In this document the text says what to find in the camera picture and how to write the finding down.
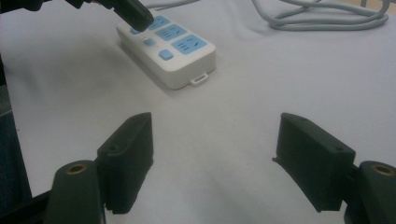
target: socket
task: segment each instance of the socket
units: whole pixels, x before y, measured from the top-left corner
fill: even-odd
[[[168,24],[170,21],[166,19],[163,16],[156,16],[154,18],[154,22],[148,27],[149,30],[155,30],[157,28],[160,28],[162,26],[165,26]]]
[[[179,25],[173,24],[170,25],[166,28],[163,28],[157,32],[155,32],[156,35],[158,35],[160,38],[162,38],[165,41],[175,39],[176,37],[180,35],[186,34],[187,31],[183,28],[181,28]]]
[[[180,53],[187,55],[192,53],[206,45],[206,42],[198,38],[196,35],[186,36],[177,42],[173,43],[172,46],[180,51]]]

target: power strip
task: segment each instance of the power strip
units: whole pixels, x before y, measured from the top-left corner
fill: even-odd
[[[216,67],[215,46],[158,11],[151,13],[154,23],[144,32],[125,21],[117,25],[122,43],[169,89],[207,81]]]

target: cable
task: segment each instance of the cable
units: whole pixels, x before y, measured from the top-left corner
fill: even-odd
[[[190,3],[198,2],[200,0],[183,0],[183,1],[176,1],[172,3],[159,3],[159,4],[149,4],[146,5],[146,8],[157,8],[157,10],[167,9],[169,7],[179,7],[183,5],[187,5]]]
[[[284,31],[356,31],[378,27],[388,20],[385,14],[389,8],[389,0],[383,0],[379,11],[373,11],[363,7],[353,7],[347,4],[321,3],[320,0],[304,2],[299,0],[280,0],[285,3],[300,6],[293,11],[288,11],[272,18],[268,16],[258,0],[251,0],[259,15],[269,23],[270,27]],[[313,7],[334,8],[347,12],[355,13],[363,18],[360,19],[305,19],[305,20],[286,20],[284,18],[294,16],[307,11]]]

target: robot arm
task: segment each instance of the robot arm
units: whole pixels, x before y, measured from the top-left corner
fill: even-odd
[[[47,1],[49,0],[2,0],[1,13],[21,7],[38,11]],[[90,3],[92,0],[66,0],[66,2],[75,8],[81,8],[84,2]],[[154,21],[149,10],[138,0],[97,0],[93,2],[97,2],[107,9],[114,8],[114,11],[137,31],[144,31]]]

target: white table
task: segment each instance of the white table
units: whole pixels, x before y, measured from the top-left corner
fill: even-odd
[[[268,3],[269,11],[289,6]],[[108,223],[344,223],[317,214],[271,159],[282,112],[396,165],[396,17],[361,32],[271,30],[249,1],[163,11],[217,47],[200,87],[170,91],[121,43],[120,18],[64,1],[1,16],[0,48],[34,195],[61,166],[94,160],[129,117],[151,112],[154,165],[127,216]]]

